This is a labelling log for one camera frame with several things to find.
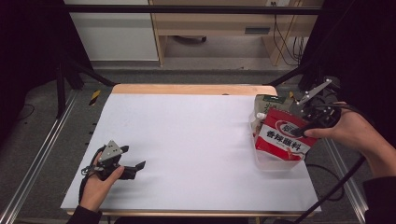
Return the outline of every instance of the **black sleeve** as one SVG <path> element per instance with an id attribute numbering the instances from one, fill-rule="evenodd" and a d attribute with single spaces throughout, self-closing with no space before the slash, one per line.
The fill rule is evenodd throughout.
<path id="1" fill-rule="evenodd" d="M 84 207 L 78 206 L 67 224 L 98 224 L 102 213 L 95 213 Z"/>
<path id="2" fill-rule="evenodd" d="M 395 223 L 396 176 L 372 179 L 363 186 L 369 207 L 364 215 L 366 223 Z"/>

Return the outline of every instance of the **white wall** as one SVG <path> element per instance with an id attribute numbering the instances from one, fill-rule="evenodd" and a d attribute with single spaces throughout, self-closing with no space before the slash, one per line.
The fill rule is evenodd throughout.
<path id="1" fill-rule="evenodd" d="M 147 5 L 147 0 L 64 0 L 66 4 Z M 71 13 L 91 61 L 158 61 L 148 13 Z"/>

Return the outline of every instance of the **wooden desk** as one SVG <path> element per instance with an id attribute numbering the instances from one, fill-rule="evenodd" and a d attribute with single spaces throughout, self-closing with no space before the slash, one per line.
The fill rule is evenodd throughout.
<path id="1" fill-rule="evenodd" d="M 258 93 L 276 90 L 248 85 L 116 86 L 62 209 L 74 211 L 83 177 L 79 170 L 97 148 L 113 139 L 120 147 L 130 147 L 120 164 L 147 163 L 135 180 L 116 182 L 101 206 L 105 214 L 301 214 L 318 200 L 304 163 L 282 172 L 263 172 L 255 165 L 248 115 Z"/>
<path id="2" fill-rule="evenodd" d="M 149 0 L 150 5 L 168 6 L 244 6 L 265 7 L 269 0 Z M 321 7 L 323 0 L 289 0 L 283 7 Z M 274 15 L 223 15 L 223 14 L 151 14 L 153 20 L 154 34 L 157 41 L 160 63 L 163 64 L 166 51 L 166 39 L 169 35 L 255 35 L 262 36 L 271 62 L 278 65 L 286 46 L 279 33 L 288 42 L 289 37 L 309 37 L 316 22 L 317 16 L 288 15 L 277 16 L 277 27 L 274 29 Z M 268 29 L 268 33 L 249 33 L 247 28 Z"/>

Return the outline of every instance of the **black curtain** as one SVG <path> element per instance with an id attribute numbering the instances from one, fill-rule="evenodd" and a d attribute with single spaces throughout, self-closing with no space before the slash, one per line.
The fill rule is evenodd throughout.
<path id="1" fill-rule="evenodd" d="M 317 63 L 304 72 L 302 89 L 320 82 L 322 76 L 339 77 L 338 99 L 365 112 L 375 127 L 396 146 L 396 1 L 394 0 L 327 0 L 326 8 L 347 9 L 341 14 L 319 16 L 307 43 L 302 63 L 308 63 L 320 43 L 324 50 L 316 55 Z"/>
<path id="2" fill-rule="evenodd" d="M 64 1 L 0 1 L 0 144 L 21 111 L 26 93 L 56 79 L 60 62 L 73 58 L 92 69 L 69 13 L 43 10 L 41 5 L 64 5 Z M 82 88 L 78 71 L 67 63 L 63 68 L 71 87 Z"/>

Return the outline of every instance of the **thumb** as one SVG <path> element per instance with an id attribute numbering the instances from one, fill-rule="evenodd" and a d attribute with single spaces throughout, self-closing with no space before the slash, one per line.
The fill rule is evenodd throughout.
<path id="1" fill-rule="evenodd" d="M 119 166 L 113 173 L 107 178 L 106 182 L 109 186 L 113 185 L 122 175 L 124 171 L 123 166 Z"/>
<path id="2" fill-rule="evenodd" d="M 331 133 L 330 129 L 309 129 L 304 132 L 304 135 L 313 138 L 325 138 L 330 137 Z"/>

